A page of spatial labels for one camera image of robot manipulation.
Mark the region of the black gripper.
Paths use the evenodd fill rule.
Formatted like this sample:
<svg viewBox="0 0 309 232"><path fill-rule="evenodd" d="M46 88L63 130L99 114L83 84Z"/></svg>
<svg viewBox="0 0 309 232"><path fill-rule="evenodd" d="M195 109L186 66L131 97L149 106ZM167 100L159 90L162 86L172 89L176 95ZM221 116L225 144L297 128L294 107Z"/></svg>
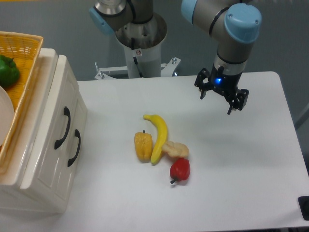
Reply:
<svg viewBox="0 0 309 232"><path fill-rule="evenodd" d="M194 86L200 91L200 99L202 100L207 91L213 90L216 93L226 96L230 107L227 114L231 114L233 110L241 111L247 103L249 90L238 89L238 83L242 73L235 75L224 74L225 69L215 66L212 67L211 73L203 68L197 75Z"/></svg>

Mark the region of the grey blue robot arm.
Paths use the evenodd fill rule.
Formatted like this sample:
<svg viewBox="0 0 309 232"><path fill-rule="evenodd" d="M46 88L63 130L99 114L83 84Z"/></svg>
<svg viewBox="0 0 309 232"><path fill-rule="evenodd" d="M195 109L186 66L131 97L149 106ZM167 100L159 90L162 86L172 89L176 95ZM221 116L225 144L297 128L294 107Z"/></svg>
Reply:
<svg viewBox="0 0 309 232"><path fill-rule="evenodd" d="M195 80L201 96L212 90L230 111L242 110L249 91L238 82L259 35L261 13L247 0L184 0L181 13L218 42L212 69L202 69ZM129 78L161 76L167 24L151 0L98 0L89 14L103 34L114 34L122 45Z"/></svg>

